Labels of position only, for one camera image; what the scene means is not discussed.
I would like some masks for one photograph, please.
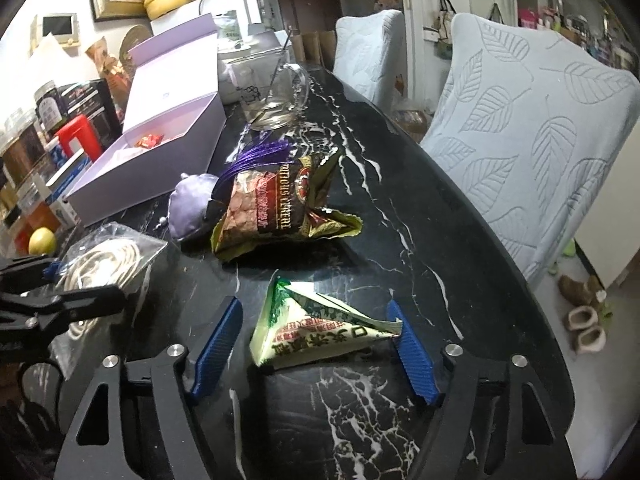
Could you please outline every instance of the red candy wrapper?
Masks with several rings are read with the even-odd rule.
[[[162,142],[164,139],[164,135],[148,135],[142,137],[138,142],[134,144],[135,148],[146,148],[150,150],[151,148],[156,147],[158,144]]]

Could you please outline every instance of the coiled cord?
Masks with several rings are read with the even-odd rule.
[[[73,260],[58,288],[64,291],[103,285],[124,288],[140,270],[141,263],[140,249],[133,240],[107,240]],[[71,323],[67,334],[72,340],[77,340],[96,322],[97,319],[89,319]]]

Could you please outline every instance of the glass mug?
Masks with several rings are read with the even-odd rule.
[[[288,60],[289,51],[278,48],[227,62],[252,129],[275,130],[291,124],[305,106],[309,74]]]

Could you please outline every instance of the cardboard box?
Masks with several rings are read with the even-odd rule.
[[[138,66],[124,132],[66,199],[85,225],[172,191],[180,174],[205,173],[225,125],[218,95],[217,28],[210,14],[132,49]],[[149,134],[159,146],[113,167],[120,150]]]

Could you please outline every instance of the floor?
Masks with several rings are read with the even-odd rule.
[[[574,280],[588,277],[578,258],[562,258],[559,265],[558,276],[567,274]],[[575,415],[567,440],[578,478],[597,479],[640,414],[640,270],[607,291],[614,319],[605,349],[580,356],[573,351],[572,336],[562,325],[572,306],[558,293],[557,278],[545,275],[534,294],[556,335],[574,384]]]

